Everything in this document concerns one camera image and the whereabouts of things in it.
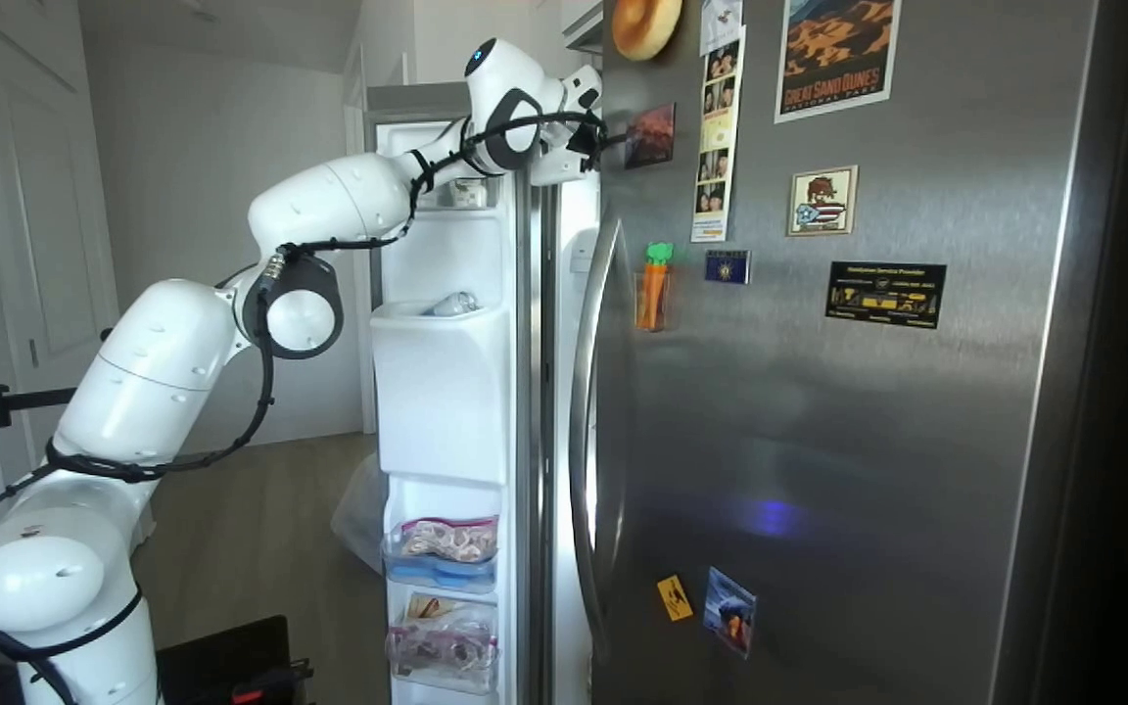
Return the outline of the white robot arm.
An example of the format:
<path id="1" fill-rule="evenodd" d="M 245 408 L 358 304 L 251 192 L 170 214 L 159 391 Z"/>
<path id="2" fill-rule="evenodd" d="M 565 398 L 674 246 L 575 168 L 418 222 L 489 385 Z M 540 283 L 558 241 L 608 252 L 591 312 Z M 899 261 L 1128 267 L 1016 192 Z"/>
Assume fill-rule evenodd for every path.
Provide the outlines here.
<path id="1" fill-rule="evenodd" d="M 135 574 L 143 514 L 239 353 L 327 353 L 340 323 L 328 259 L 408 235 L 444 184 L 521 171 L 562 184 L 597 164 L 604 77 L 549 75 L 508 39 L 465 54 L 465 113 L 408 151 L 302 168 L 246 209 L 254 259 L 204 286 L 164 279 L 112 327 L 35 471 L 0 488 L 0 656 L 16 705 L 164 705 Z"/>

